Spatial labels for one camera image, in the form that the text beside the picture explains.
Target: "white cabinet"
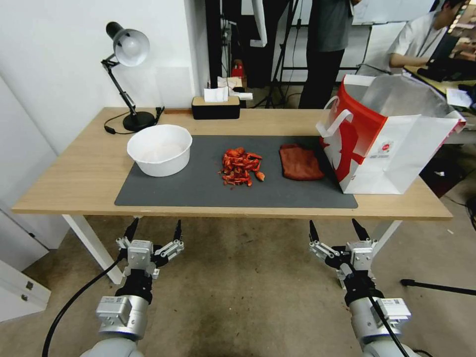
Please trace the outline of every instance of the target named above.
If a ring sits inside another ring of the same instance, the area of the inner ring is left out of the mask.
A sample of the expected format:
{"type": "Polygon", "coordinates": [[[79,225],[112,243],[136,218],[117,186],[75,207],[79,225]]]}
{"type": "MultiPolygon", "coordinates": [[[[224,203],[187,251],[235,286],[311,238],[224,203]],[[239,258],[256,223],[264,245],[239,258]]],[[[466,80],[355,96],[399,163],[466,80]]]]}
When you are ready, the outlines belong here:
{"type": "Polygon", "coordinates": [[[0,321],[43,311],[50,291],[0,260],[0,321]]]}
{"type": "Polygon", "coordinates": [[[69,226],[61,216],[10,210],[56,154],[1,77],[0,108],[0,259],[21,270],[46,254],[44,247],[58,248],[69,226]]]}

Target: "lamp shade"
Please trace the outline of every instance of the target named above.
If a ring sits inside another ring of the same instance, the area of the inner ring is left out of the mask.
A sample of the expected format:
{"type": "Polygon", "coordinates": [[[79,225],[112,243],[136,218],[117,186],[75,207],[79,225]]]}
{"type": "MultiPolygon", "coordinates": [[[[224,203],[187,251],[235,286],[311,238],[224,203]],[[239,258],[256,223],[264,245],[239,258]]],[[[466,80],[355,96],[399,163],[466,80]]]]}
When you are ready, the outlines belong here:
{"type": "Polygon", "coordinates": [[[134,67],[144,62],[149,53],[149,39],[142,32],[124,29],[117,22],[110,22],[106,32],[113,40],[113,50],[119,63],[134,67]]]}

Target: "lamp arm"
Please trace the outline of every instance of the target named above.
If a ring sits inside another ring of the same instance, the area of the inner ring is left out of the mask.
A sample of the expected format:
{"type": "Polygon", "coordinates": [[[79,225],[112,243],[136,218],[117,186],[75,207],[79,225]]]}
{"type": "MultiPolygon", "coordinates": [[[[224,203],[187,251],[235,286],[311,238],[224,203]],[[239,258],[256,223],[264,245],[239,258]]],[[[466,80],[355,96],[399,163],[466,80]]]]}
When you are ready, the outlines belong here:
{"type": "Polygon", "coordinates": [[[112,68],[119,64],[119,62],[114,62],[114,61],[111,60],[113,57],[114,57],[114,54],[110,55],[108,58],[102,60],[101,64],[103,65],[104,69],[107,71],[109,77],[111,77],[111,80],[113,81],[116,88],[119,90],[120,97],[122,98],[122,100],[124,100],[126,105],[129,107],[131,116],[135,117],[137,115],[137,113],[135,111],[134,101],[131,99],[131,97],[126,92],[124,92],[122,90],[118,81],[116,80],[116,78],[113,75],[112,68]]]}

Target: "black box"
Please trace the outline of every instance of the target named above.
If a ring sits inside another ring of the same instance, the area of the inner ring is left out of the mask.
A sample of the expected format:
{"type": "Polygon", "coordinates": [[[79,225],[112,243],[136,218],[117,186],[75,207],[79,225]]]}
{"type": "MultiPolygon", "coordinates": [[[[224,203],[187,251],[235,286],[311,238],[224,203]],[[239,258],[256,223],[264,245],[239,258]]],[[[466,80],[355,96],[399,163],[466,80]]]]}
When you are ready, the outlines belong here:
{"type": "Polygon", "coordinates": [[[228,97],[227,102],[207,103],[203,97],[194,97],[192,100],[193,118],[203,119],[238,119],[239,98],[228,97]]]}

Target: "gray shirt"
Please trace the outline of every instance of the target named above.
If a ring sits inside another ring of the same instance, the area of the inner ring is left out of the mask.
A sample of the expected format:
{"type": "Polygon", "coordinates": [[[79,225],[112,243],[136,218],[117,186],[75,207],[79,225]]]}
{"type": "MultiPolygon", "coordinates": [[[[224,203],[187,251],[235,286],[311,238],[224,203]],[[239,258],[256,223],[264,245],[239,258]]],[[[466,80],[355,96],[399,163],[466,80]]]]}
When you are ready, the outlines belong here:
{"type": "Polygon", "coordinates": [[[319,52],[345,49],[352,18],[349,0],[312,0],[307,36],[308,48],[319,52]]]}

